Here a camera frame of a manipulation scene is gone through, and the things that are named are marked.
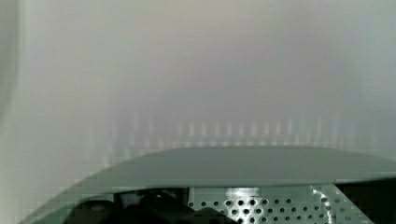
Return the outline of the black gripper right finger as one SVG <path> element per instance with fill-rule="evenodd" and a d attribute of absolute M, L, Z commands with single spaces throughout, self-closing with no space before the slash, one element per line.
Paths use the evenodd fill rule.
<path fill-rule="evenodd" d="M 336 184 L 374 224 L 395 224 L 396 179 Z"/>

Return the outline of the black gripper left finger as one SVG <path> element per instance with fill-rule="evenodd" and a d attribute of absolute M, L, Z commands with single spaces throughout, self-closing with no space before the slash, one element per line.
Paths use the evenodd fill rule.
<path fill-rule="evenodd" d="M 238 224 L 212 208 L 193 210 L 164 193 L 145 195 L 138 204 L 120 208 L 110 201 L 80 203 L 64 224 Z"/>

